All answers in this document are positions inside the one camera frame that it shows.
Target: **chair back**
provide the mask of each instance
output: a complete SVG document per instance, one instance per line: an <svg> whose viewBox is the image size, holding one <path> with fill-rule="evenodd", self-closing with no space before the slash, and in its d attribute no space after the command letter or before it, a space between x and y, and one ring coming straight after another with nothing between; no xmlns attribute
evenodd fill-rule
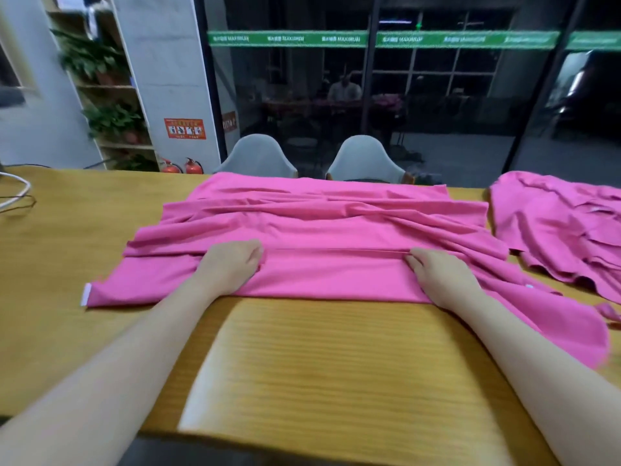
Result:
<svg viewBox="0 0 621 466"><path fill-rule="evenodd" d="M229 157L215 169L248 176L297 178L298 171L284 156L278 142L269 135L250 134L237 141Z"/></svg>
<svg viewBox="0 0 621 466"><path fill-rule="evenodd" d="M402 183L405 174L406 171L390 159L379 140L369 135L354 135L341 145L326 178L336 181L377 179L387 183Z"/></svg>

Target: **folded pink fabric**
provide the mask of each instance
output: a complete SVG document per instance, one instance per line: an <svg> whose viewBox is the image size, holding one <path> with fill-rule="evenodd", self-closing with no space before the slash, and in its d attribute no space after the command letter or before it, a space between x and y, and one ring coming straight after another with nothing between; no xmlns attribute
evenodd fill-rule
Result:
<svg viewBox="0 0 621 466"><path fill-rule="evenodd" d="M265 252L241 296L428 303L403 256L445 249L517 317L595 367L609 346L601 316L508 263L486 215L487 203L453 201L445 186L218 173L186 201L166 204L157 226L138 230L110 277L92 283L87 305L155 303L211 245L243 239L260 239Z"/></svg>
<svg viewBox="0 0 621 466"><path fill-rule="evenodd" d="M621 304L621 190L509 172L491 187L496 237L555 279Z"/></svg>

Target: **glass wall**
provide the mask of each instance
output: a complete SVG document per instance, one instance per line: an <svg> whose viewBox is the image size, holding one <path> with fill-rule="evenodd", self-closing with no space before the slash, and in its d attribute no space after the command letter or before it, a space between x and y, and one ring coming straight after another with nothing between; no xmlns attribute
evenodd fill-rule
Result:
<svg viewBox="0 0 621 466"><path fill-rule="evenodd" d="M379 1L369 42L374 0L204 0L227 152L266 133L323 178L366 123L421 183L490 185L575 0Z"/></svg>
<svg viewBox="0 0 621 466"><path fill-rule="evenodd" d="M621 187L621 0L588 0L514 169Z"/></svg>

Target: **fire extinguisher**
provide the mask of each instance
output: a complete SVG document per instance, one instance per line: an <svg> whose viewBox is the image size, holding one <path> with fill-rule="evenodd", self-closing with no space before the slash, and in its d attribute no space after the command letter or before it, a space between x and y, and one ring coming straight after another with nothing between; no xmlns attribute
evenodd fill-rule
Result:
<svg viewBox="0 0 621 466"><path fill-rule="evenodd" d="M188 161L186 162L186 173L202 175L201 164L188 157Z"/></svg>
<svg viewBox="0 0 621 466"><path fill-rule="evenodd" d="M181 168L167 158L164 159L164 163L166 163L166 166L161 169L162 173L182 173Z"/></svg>

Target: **forearm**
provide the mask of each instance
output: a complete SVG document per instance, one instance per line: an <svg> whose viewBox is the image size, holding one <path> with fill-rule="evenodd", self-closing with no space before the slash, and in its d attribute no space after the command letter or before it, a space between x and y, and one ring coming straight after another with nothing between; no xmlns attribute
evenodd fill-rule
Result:
<svg viewBox="0 0 621 466"><path fill-rule="evenodd" d="M193 279L0 429L12 466L114 466L149 414L213 291Z"/></svg>
<svg viewBox="0 0 621 466"><path fill-rule="evenodd" d="M454 311L478 335L564 466L618 464L621 392L490 297Z"/></svg>

